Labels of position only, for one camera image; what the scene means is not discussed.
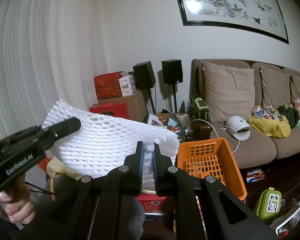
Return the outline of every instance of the wooden floor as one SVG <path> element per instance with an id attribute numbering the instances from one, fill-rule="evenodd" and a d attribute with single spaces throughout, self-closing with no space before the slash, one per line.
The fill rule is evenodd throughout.
<path id="1" fill-rule="evenodd" d="M 261 169 L 265 175 L 263 180 L 245 183 L 248 207 L 253 209 L 260 194 L 269 187 L 274 187 L 281 192 L 286 206 L 291 203 L 293 198 L 300 195 L 300 153 L 285 159 L 274 160 L 261 166 Z M 246 170 L 241 170 L 241 173 L 245 181 Z M 145 221 L 141 240 L 175 240 L 171 222 L 169 220 L 165 220 L 165 222 Z"/>

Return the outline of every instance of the white box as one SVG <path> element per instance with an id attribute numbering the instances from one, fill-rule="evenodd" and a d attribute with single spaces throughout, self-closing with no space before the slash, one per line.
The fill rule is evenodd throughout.
<path id="1" fill-rule="evenodd" d="M 124 76 L 119 79 L 122 96 L 130 96 L 136 91 L 136 85 L 132 75 Z"/>

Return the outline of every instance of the framed painting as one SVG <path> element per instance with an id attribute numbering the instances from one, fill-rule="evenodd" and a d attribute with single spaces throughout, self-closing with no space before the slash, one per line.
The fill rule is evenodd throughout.
<path id="1" fill-rule="evenodd" d="M 208 25 L 261 33 L 289 44 L 277 0 L 178 0 L 183 25 Z"/>

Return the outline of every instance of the sofa cushion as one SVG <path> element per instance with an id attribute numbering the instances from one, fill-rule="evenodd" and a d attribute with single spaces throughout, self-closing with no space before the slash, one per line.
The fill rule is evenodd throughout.
<path id="1" fill-rule="evenodd" d="M 287 138 L 271 138 L 276 149 L 277 159 L 286 158 L 300 152 L 300 130 L 291 129 Z"/>
<path id="2" fill-rule="evenodd" d="M 223 128 L 223 123 L 212 123 L 217 130 L 219 137 L 224 137 L 228 141 L 230 149 L 234 150 L 238 145 L 238 140 L 228 134 Z M 210 138 L 216 138 L 214 131 Z M 270 137 L 267 137 L 251 127 L 250 136 L 244 141 L 240 141 L 238 149 L 233 153 L 239 169 L 255 167 L 269 163 L 277 156 L 277 150 Z"/>
<path id="3" fill-rule="evenodd" d="M 192 65 L 194 67 L 198 68 L 198 92 L 199 95 L 202 97 L 203 100 L 205 100 L 205 85 L 204 85 L 204 71 L 202 70 L 203 63 L 204 62 L 209 62 L 213 63 L 216 65 L 223 65 L 227 67 L 237 67 L 237 68 L 250 68 L 248 63 L 241 61 L 241 60 L 236 60 L 236 59 L 201 59 L 201 60 L 196 60 L 194 59 L 192 61 Z"/>
<path id="4" fill-rule="evenodd" d="M 275 65 L 261 63 L 261 62 L 256 62 L 252 64 L 251 68 L 254 70 L 254 88 L 256 91 L 256 100 L 255 100 L 256 106 L 261 106 L 262 103 L 262 90 L 261 90 L 261 78 L 260 78 L 261 66 L 282 72 L 281 68 Z"/>
<path id="5" fill-rule="evenodd" d="M 294 101 L 296 101 L 299 97 L 300 97 L 300 77 L 291 75 L 290 76 L 291 104 L 294 105 Z"/>
<path id="6" fill-rule="evenodd" d="M 290 102 L 290 76 L 282 71 L 276 71 L 262 66 L 260 68 L 262 104 L 277 108 Z"/>
<path id="7" fill-rule="evenodd" d="M 254 106 L 253 70 L 204 62 L 205 99 L 212 122 L 247 120 Z"/>
<path id="8" fill-rule="evenodd" d="M 293 76 L 300 77 L 300 73 L 296 70 L 293 70 L 293 69 L 283 68 L 282 72 L 285 73 L 285 74 L 289 74 L 290 76 L 293 75 Z"/>

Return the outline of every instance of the speaker stand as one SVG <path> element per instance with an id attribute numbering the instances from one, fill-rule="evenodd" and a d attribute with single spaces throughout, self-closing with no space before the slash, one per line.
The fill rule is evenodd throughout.
<path id="1" fill-rule="evenodd" d="M 149 98 L 150 98 L 150 103 L 151 103 L 151 107 L 152 107 L 152 112 L 155 114 L 155 109 L 154 109 L 154 105 L 153 105 L 151 90 L 150 90 L 150 88 L 148 88 L 147 90 L 148 90 L 148 93 L 149 93 Z"/>
<path id="2" fill-rule="evenodd" d="M 177 110 L 177 99 L 176 99 L 176 85 L 173 84 L 172 85 L 172 89 L 173 89 L 173 100 L 174 100 L 174 112 L 175 113 L 178 113 L 178 110 Z"/>

